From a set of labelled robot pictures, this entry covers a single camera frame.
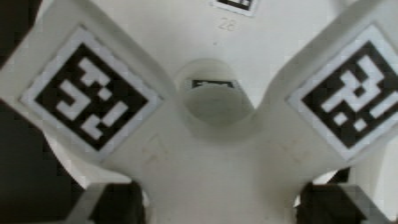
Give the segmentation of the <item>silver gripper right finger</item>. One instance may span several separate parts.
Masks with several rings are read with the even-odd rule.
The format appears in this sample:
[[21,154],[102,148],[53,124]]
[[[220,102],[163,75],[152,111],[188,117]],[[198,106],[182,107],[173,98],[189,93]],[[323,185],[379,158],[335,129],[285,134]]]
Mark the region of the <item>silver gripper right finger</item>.
[[300,193],[296,224],[388,224],[356,185],[308,184]]

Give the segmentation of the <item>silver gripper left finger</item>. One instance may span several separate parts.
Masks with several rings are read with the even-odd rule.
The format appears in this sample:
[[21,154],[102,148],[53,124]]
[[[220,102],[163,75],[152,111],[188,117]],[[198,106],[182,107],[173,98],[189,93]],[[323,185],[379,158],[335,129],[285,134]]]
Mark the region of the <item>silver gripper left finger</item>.
[[145,224],[143,196],[138,185],[88,185],[63,224]]

